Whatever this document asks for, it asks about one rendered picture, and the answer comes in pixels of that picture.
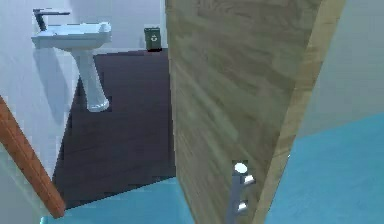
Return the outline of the light wooden room door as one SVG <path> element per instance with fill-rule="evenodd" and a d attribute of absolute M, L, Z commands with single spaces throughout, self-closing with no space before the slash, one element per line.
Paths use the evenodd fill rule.
<path fill-rule="evenodd" d="M 165 0 L 176 177 L 194 224 L 225 224 L 233 166 L 265 224 L 346 0 Z"/>

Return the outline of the dark green recycling bin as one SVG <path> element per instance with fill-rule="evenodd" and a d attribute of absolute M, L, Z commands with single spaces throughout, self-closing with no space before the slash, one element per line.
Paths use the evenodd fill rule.
<path fill-rule="evenodd" d="M 161 46 L 161 33 L 159 27 L 149 27 L 144 29 L 146 49 L 159 50 Z"/>

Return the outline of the black sink faucet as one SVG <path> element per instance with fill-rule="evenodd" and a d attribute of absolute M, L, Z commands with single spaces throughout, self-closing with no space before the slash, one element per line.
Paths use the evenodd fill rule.
<path fill-rule="evenodd" d="M 53 8 L 35 8 L 33 10 L 33 14 L 35 16 L 36 22 L 41 31 L 46 30 L 46 23 L 44 21 L 44 16 L 49 15 L 70 15 L 69 11 L 62 11 Z"/>

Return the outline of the white pedestal sink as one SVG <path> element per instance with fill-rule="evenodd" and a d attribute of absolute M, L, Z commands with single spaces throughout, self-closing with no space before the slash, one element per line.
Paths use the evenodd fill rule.
<path fill-rule="evenodd" d="M 109 108 L 93 58 L 96 49 L 112 41 L 109 22 L 48 25 L 31 39 L 38 49 L 56 48 L 71 54 L 83 84 L 88 111 L 102 112 Z"/>

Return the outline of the brown wooden door frame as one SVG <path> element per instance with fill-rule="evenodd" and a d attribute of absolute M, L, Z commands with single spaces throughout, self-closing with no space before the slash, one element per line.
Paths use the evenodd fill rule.
<path fill-rule="evenodd" d="M 1 96 L 0 142 L 49 213 L 54 218 L 63 217 L 65 202 Z"/>

